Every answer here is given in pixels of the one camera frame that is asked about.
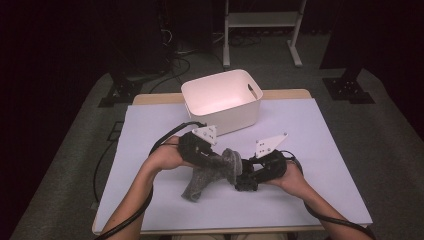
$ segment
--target white shelf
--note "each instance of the white shelf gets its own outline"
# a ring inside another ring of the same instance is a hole
[[[230,13],[232,27],[294,27],[298,12]]]

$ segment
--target white storage bin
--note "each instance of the white storage bin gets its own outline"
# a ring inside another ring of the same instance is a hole
[[[233,70],[186,82],[181,87],[193,121],[217,126],[222,135],[255,124],[262,90],[244,70]]]

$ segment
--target hand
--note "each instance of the hand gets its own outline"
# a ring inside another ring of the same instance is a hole
[[[306,182],[299,168],[292,161],[287,161],[287,170],[282,177],[270,180],[266,183],[276,185],[288,194],[301,199],[304,199],[314,192],[313,188]]]
[[[178,152],[178,140],[179,137],[177,136],[170,137],[147,158],[145,164],[157,172],[171,170],[179,166],[193,167],[192,164],[185,162]]]

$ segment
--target gray carpet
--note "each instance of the gray carpet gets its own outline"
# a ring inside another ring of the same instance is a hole
[[[329,36],[300,35],[297,48],[304,66],[294,67],[287,37],[264,37],[260,44],[230,49],[231,69],[248,71],[262,89],[305,88],[316,99],[343,159],[374,221],[378,239],[419,240],[424,236],[424,143],[387,95],[375,76],[363,70],[358,77],[375,104],[333,101],[323,77],[339,77],[343,70],[319,70]],[[221,58],[221,48],[216,48]],[[211,54],[184,57],[190,70],[182,82],[222,71]],[[175,62],[175,73],[185,62]],[[159,80],[144,85],[149,92]],[[123,121],[126,104],[98,108],[112,85],[108,74],[93,87],[63,141],[12,239],[92,239],[96,211],[92,178],[97,161],[109,145],[116,121]],[[180,92],[176,80],[155,93]],[[104,156],[97,183],[106,184],[116,145]],[[324,239],[323,231],[301,232],[298,239]]]

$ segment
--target gray sock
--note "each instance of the gray sock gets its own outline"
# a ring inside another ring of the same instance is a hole
[[[211,161],[220,162],[213,168],[193,168],[193,175],[190,183],[181,195],[189,201],[197,201],[209,183],[227,179],[232,185],[236,184],[236,177],[241,174],[243,166],[241,163],[240,154],[229,148],[225,149],[222,156],[213,156]]]

